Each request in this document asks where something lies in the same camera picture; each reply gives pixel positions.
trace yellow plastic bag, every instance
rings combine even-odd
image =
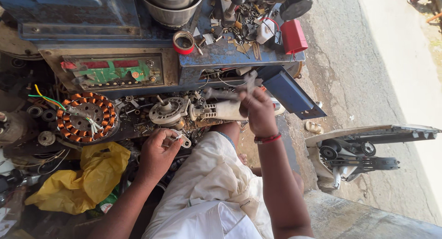
[[[80,214],[103,201],[120,182],[130,151],[115,142],[83,147],[78,175],[59,170],[25,200],[45,211]]]

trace blue machine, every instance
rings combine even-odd
[[[248,55],[236,51],[225,38],[202,49],[179,55],[172,48],[174,31],[154,21],[142,0],[0,0],[0,5],[19,22],[19,35],[36,45],[65,87],[72,93],[94,91],[110,98],[127,95],[178,92],[230,87],[244,83],[243,77],[207,78],[207,69],[260,67],[256,84],[263,84],[290,113],[301,119],[326,114],[302,90],[285,70],[305,61],[304,52],[286,55],[264,45],[254,44]],[[182,30],[210,33],[209,16],[213,0],[203,0],[195,15]],[[275,18],[279,25],[283,21]],[[195,36],[198,42],[202,35]],[[78,77],[77,69],[67,63],[90,59],[142,58],[155,60],[161,83],[135,83],[115,80],[106,84],[88,84]]]

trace control panel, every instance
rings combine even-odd
[[[83,90],[164,85],[161,56],[87,58],[64,55],[61,67]]]

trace bare foot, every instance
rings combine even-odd
[[[241,163],[245,165],[247,163],[247,154],[238,154],[238,159],[240,159]]]

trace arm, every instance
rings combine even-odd
[[[173,142],[166,137],[177,136],[169,129],[153,131],[141,149],[137,177],[94,228],[89,239],[129,238],[147,197],[167,172],[183,143],[182,139]]]
[[[278,134],[273,103],[262,90],[242,92],[241,114],[248,114],[250,130],[261,138]],[[295,181],[282,140],[258,145],[264,202],[270,214],[276,239],[310,236],[313,231],[302,193]]]

